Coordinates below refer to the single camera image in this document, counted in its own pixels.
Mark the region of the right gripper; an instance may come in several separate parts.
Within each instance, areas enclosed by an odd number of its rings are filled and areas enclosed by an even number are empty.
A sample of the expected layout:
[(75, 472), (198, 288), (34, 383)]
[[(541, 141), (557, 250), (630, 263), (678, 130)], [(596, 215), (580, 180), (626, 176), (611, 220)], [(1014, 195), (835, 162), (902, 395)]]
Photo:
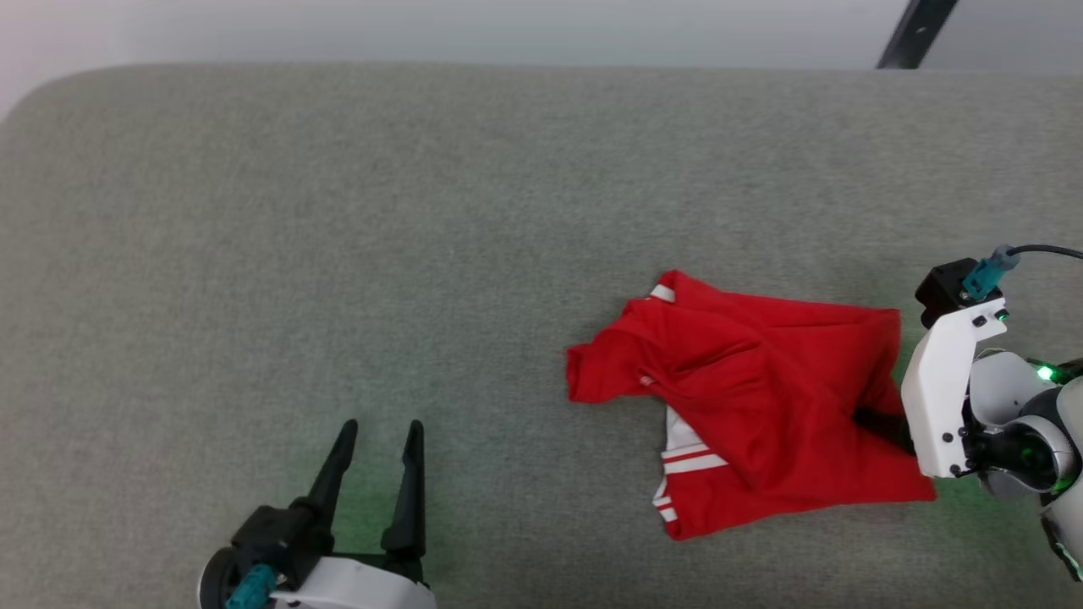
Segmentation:
[(960, 431), (977, 344), (1007, 331), (999, 298), (935, 320), (910, 357), (900, 393), (904, 414), (857, 409), (852, 414), (858, 458), (913, 458), (931, 478), (970, 472)]

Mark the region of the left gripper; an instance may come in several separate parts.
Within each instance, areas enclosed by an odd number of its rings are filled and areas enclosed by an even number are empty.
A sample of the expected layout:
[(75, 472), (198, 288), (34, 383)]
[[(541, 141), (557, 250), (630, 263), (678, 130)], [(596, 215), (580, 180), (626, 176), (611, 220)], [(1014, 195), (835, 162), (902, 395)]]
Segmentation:
[(436, 608), (423, 581), (425, 428), (412, 420), (382, 552), (335, 550), (332, 520), (352, 464), (357, 420), (347, 420), (311, 485), (286, 508), (260, 507), (232, 539), (234, 608)]

